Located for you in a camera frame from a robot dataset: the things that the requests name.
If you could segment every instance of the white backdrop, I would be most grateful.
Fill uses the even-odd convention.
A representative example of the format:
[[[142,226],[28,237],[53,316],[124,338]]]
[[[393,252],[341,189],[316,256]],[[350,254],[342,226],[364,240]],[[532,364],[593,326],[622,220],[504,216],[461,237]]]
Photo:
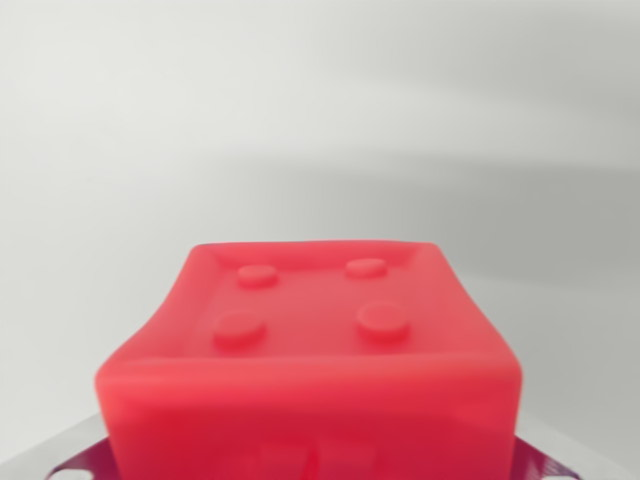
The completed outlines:
[[[524,404],[640,472],[640,9],[0,0],[0,460],[189,248],[437,242]]]

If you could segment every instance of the red block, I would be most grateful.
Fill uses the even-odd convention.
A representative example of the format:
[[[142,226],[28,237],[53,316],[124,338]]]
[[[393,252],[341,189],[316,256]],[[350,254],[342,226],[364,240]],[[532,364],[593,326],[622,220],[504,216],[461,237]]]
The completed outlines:
[[[435,245],[236,243],[96,383],[124,480],[507,480],[521,372]]]

